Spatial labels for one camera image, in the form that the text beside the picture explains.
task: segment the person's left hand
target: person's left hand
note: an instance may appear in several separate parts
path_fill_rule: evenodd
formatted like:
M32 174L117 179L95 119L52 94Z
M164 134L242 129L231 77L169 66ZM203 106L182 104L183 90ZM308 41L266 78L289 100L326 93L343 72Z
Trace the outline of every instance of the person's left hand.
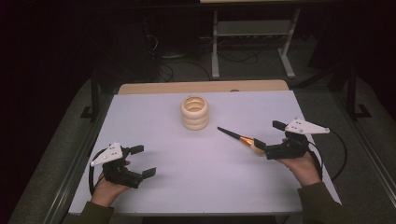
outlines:
M103 173L101 173L99 175L99 182L96 184L95 190L91 197L91 202L103 207L110 207L117 197L128 189L130 189L130 187L113 184L107 181Z

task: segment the white triangular mount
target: white triangular mount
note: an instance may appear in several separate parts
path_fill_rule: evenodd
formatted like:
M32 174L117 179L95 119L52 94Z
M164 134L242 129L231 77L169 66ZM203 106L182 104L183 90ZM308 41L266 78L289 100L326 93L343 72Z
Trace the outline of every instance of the white triangular mount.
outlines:
M286 132L308 134L308 133L329 133L328 128L320 127L303 119L294 119L285 128Z
M91 162L91 166L99 165L108 161L114 161L122 158L122 150L119 142L111 144L103 151L95 160Z

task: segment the human hand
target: human hand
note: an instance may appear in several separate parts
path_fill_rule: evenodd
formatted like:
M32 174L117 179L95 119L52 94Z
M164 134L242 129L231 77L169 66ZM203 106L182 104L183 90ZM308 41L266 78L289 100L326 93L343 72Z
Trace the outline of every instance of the human hand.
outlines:
M321 182L315 161L309 152L296 159L281 159L277 160L288 167L294 174L296 179L300 182L301 187L313 185Z
M99 181L95 186L95 190L91 197L91 202L101 205L103 207L110 207L111 204L117 199L117 197L124 191L130 189L130 187L113 184L106 180L103 173L99 175Z

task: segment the sleeve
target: sleeve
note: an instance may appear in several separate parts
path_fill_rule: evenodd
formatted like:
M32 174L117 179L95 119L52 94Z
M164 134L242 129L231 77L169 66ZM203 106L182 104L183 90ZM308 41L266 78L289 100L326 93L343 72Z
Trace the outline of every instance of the sleeve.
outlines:
M77 224L107 224L113 215L114 208L103 207L96 203L87 202L78 217Z
M305 224L349 224L352 216L337 203L323 182L298 189Z

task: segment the ribbed container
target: ribbed container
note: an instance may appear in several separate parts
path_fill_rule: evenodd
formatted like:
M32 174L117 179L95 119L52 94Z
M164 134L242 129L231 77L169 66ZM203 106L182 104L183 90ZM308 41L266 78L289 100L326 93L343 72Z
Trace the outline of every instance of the ribbed container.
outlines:
M187 97L180 110L183 124L190 130L201 130L209 123L209 104L201 96Z

